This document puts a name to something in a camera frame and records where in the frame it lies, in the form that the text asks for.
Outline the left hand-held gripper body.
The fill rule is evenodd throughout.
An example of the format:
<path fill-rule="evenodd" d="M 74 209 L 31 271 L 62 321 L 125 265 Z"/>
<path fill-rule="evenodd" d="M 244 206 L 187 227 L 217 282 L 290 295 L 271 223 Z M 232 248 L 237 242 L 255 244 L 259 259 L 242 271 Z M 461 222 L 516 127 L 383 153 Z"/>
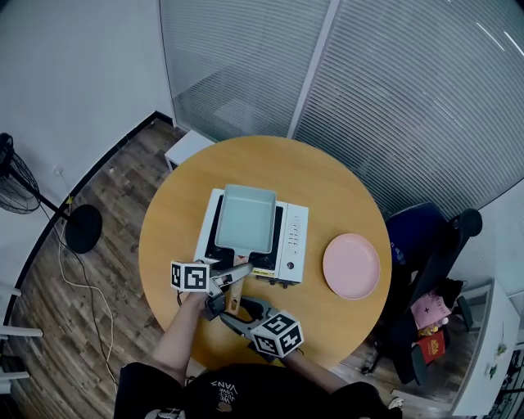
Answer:
<path fill-rule="evenodd" d="M 207 300 L 209 296 L 225 294 L 229 289 L 230 284 L 226 286 L 216 286 L 210 280 L 210 266 L 211 264 L 204 263 L 202 260 L 197 260 L 191 264 L 171 262 L 170 282 L 171 287 L 177 291 L 177 302 L 179 306 L 182 305 L 181 294 L 184 292 L 204 294 Z M 206 318 L 206 302 L 203 316 Z"/>

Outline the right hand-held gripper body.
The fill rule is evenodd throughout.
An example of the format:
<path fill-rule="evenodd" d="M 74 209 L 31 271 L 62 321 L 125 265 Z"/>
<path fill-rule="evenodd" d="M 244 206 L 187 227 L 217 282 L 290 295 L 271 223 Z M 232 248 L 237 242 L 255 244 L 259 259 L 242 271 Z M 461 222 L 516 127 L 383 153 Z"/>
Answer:
<path fill-rule="evenodd" d="M 251 342 L 251 348 L 268 363 L 285 358 L 304 342 L 300 322 L 285 310 L 274 308 L 269 302 L 265 318 L 250 318 L 250 321 L 253 322 L 251 337 L 245 338 Z"/>

